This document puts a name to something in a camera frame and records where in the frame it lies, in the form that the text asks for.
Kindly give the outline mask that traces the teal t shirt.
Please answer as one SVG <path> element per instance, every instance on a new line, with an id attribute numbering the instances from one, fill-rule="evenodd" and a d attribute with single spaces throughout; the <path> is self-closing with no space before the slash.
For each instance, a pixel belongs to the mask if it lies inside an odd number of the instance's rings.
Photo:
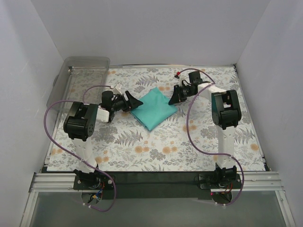
<path id="1" fill-rule="evenodd" d="M 178 111 L 175 106 L 169 105 L 169 99 L 157 87 L 150 90 L 140 101 L 143 105 L 132 110 L 131 114 L 148 131 L 152 131 Z"/>

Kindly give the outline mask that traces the clear plastic bin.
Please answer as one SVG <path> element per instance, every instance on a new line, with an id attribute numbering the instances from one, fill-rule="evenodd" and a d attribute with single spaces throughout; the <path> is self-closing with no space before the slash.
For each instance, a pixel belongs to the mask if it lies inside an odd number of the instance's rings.
<path id="1" fill-rule="evenodd" d="M 46 106 L 60 100 L 101 103 L 110 65 L 108 57 L 71 56 L 64 60 Z"/>

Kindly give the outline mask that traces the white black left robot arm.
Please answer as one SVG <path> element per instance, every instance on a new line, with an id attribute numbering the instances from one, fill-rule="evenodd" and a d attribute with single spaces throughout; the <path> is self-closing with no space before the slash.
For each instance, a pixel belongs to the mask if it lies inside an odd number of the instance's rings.
<path id="1" fill-rule="evenodd" d="M 100 104 L 75 101 L 65 118 L 63 130 L 73 142 L 76 155 L 85 162 L 81 170 L 74 170 L 85 188 L 97 189 L 101 185 L 101 173 L 95 170 L 97 163 L 93 157 L 91 142 L 96 122 L 112 122 L 115 112 L 129 112 L 143 105 L 143 102 L 133 97 L 129 91 L 125 94 L 124 96 L 109 90 L 104 91 Z"/>

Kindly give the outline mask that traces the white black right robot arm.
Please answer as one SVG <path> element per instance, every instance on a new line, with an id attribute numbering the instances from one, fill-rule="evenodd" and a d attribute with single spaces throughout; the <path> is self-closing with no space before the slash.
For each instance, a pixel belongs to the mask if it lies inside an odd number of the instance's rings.
<path id="1" fill-rule="evenodd" d="M 237 167 L 239 161 L 234 157 L 234 142 L 236 127 L 241 120 L 241 108 L 237 92 L 235 90 L 224 90 L 215 86 L 215 81 L 202 70 L 191 68 L 188 74 L 189 81 L 181 78 L 181 73 L 188 69 L 179 71 L 174 76 L 178 79 L 178 84 L 173 88 L 173 95 L 169 105 L 185 102 L 188 97 L 192 97 L 189 104 L 186 128 L 187 136 L 191 145 L 200 153 L 217 156 L 215 170 L 207 181 L 216 184 L 220 188 L 225 188 L 239 180 Z M 211 116 L 216 126 L 218 136 L 218 152 L 210 153 L 200 150 L 192 141 L 189 131 L 189 115 L 192 105 L 198 96 L 208 99 L 211 103 Z"/>

